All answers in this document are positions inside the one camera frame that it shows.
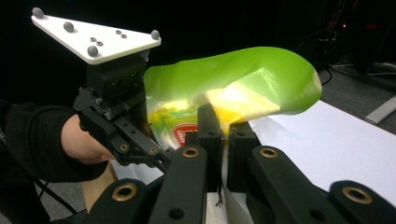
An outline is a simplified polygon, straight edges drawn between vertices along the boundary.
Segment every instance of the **person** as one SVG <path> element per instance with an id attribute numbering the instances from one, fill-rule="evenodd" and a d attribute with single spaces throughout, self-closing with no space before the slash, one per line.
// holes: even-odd
<path id="1" fill-rule="evenodd" d="M 0 212 L 12 223 L 50 221 L 34 195 L 35 180 L 92 180 L 114 159 L 62 105 L 0 101 L 0 132 Z"/>

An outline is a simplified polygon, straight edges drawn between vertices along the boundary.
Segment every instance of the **motion capture marker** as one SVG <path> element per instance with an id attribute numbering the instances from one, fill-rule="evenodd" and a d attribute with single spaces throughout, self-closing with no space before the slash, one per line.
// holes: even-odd
<path id="1" fill-rule="evenodd" d="M 96 56 L 98 56 L 98 53 L 99 53 L 99 51 L 98 51 L 98 48 L 97 48 L 96 46 L 89 46 L 89 47 L 88 47 L 88 54 L 89 54 L 91 57 L 96 57 Z"/>
<path id="2" fill-rule="evenodd" d="M 43 19 L 44 18 L 44 12 L 39 7 L 34 7 L 33 10 L 32 10 L 32 13 L 38 19 Z"/>
<path id="3" fill-rule="evenodd" d="M 67 33 L 73 33 L 74 32 L 74 25 L 70 21 L 66 21 L 64 23 L 64 29 L 67 31 Z"/>
<path id="4" fill-rule="evenodd" d="M 151 31 L 151 38 L 154 40 L 160 39 L 160 32 L 158 32 L 157 30 Z"/>

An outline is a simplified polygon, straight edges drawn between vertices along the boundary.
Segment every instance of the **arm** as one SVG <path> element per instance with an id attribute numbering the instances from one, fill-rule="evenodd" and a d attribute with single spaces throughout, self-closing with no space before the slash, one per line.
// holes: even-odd
<path id="1" fill-rule="evenodd" d="M 50 182 L 98 177 L 110 152 L 79 128 L 74 110 L 64 106 L 12 106 L 5 117 L 7 149 L 30 174 Z"/>

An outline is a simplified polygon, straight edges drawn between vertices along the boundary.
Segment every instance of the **red logo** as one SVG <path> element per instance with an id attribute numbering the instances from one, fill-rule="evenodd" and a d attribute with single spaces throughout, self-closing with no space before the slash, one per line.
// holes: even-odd
<path id="1" fill-rule="evenodd" d="M 174 128 L 173 132 L 180 146 L 184 147 L 186 144 L 186 133 L 197 132 L 197 130 L 197 124 L 179 124 Z"/>

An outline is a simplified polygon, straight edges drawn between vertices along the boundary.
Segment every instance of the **white table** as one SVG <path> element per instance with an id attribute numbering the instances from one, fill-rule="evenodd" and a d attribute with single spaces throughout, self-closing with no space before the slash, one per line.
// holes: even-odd
<path id="1" fill-rule="evenodd" d="M 298 115 L 274 115 L 249 123 L 262 145 L 284 151 L 314 185 L 329 190 L 335 181 L 356 181 L 396 206 L 396 135 L 321 101 Z M 119 179 L 150 182 L 161 175 L 142 165 L 114 165 Z M 228 194 L 227 199 L 229 223 L 251 222 L 246 207 L 236 201 L 243 200 L 243 195 Z M 206 223 L 224 223 L 224 213 L 208 204 Z"/>

